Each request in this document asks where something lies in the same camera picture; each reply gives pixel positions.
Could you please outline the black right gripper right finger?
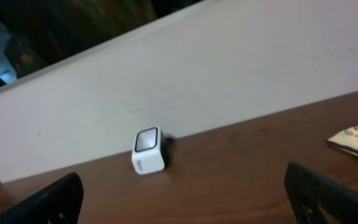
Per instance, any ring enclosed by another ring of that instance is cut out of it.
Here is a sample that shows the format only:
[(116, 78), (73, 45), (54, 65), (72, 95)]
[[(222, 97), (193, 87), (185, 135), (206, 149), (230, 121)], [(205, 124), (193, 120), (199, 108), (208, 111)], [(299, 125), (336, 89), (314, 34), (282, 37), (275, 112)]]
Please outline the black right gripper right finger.
[(341, 223), (358, 223), (358, 192), (297, 162), (289, 162), (285, 190), (298, 223), (327, 223), (324, 210)]

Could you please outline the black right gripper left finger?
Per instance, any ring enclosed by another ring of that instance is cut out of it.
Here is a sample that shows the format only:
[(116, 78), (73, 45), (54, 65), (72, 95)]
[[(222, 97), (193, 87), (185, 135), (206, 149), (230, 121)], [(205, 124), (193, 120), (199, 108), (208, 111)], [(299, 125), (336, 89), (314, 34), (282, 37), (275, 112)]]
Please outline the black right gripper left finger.
[(71, 172), (0, 214), (0, 224), (77, 224), (84, 189)]

